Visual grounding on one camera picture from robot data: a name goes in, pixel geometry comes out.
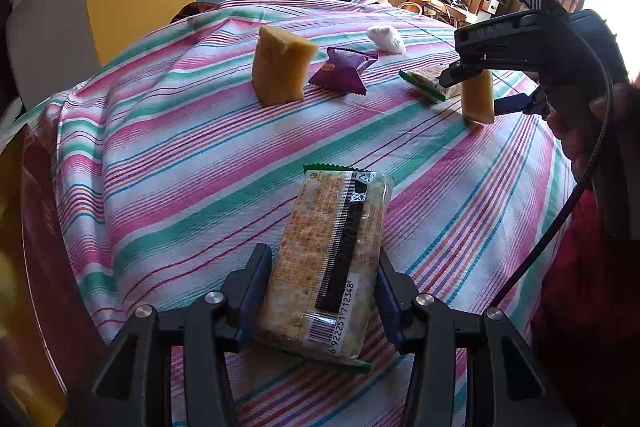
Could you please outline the medium yellow sponge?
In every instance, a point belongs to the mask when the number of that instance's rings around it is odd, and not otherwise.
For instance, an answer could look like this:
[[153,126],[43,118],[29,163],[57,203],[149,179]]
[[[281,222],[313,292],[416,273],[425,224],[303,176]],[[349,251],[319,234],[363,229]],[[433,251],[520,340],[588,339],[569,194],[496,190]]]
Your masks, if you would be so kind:
[[463,117],[477,124],[495,121],[494,80],[490,70],[461,83],[461,108]]

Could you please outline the green cracker packet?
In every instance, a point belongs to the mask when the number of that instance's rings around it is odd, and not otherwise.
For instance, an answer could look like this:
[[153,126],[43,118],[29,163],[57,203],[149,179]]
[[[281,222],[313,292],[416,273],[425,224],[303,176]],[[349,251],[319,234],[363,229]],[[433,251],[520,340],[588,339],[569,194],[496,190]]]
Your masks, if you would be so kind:
[[308,168],[280,242],[256,335],[300,357],[367,373],[361,351],[394,180]]
[[401,79],[418,88],[433,103],[442,103],[461,94],[460,84],[449,88],[443,88],[439,84],[439,75],[446,66],[426,66],[413,70],[400,70]]

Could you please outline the purple snack packet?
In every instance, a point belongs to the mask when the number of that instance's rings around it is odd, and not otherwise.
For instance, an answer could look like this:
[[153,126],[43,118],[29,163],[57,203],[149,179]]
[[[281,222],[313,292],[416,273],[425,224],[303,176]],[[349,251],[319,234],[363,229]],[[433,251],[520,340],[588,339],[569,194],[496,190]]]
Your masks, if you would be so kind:
[[337,46],[329,46],[326,54],[328,58],[309,83],[334,92],[365,95],[367,88],[361,74],[378,60],[378,54]]

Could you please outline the small white crumpled paper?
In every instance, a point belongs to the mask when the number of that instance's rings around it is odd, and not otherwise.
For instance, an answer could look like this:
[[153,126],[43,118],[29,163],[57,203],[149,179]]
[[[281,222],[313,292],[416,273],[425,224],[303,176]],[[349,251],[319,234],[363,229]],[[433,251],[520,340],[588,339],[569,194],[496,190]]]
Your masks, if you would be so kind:
[[403,54],[406,52],[404,39],[392,25],[373,25],[367,29],[367,37],[383,52],[389,54]]

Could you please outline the striped pink green tablecloth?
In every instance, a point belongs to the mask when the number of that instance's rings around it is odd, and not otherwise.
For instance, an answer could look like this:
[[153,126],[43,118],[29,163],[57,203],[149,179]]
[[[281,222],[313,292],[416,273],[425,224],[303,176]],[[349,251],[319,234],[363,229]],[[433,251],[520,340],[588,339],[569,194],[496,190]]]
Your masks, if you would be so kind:
[[[372,52],[376,23],[407,43],[378,53],[365,95],[304,84],[263,106],[252,81],[258,31],[280,27],[319,49]],[[112,341],[137,309],[180,310],[242,269],[257,244],[280,248],[308,168],[394,180],[382,248],[422,293],[450,308],[498,306],[529,337],[555,245],[506,297],[573,188],[558,142],[535,115],[492,124],[433,103],[398,72],[447,65],[454,32],[394,8],[314,0],[231,0],[152,31],[99,72],[18,121],[51,157],[67,258],[96,331]]]

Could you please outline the large yellow sponge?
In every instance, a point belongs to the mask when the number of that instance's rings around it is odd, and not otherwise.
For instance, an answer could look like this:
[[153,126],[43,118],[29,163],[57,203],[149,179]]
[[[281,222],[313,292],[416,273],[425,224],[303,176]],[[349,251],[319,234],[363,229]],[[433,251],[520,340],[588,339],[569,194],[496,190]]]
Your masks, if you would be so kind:
[[311,40],[283,28],[259,28],[252,67],[259,102],[273,106],[303,100],[308,68],[318,49]]

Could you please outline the dark red cloth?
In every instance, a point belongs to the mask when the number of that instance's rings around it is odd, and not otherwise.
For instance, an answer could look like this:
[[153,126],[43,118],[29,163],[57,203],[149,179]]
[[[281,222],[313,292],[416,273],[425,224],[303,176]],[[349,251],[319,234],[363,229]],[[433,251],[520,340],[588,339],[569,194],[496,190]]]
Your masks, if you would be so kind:
[[198,15],[210,10],[216,9],[217,5],[213,2],[190,2],[186,4],[172,19],[173,23],[178,20],[184,20],[187,17]]

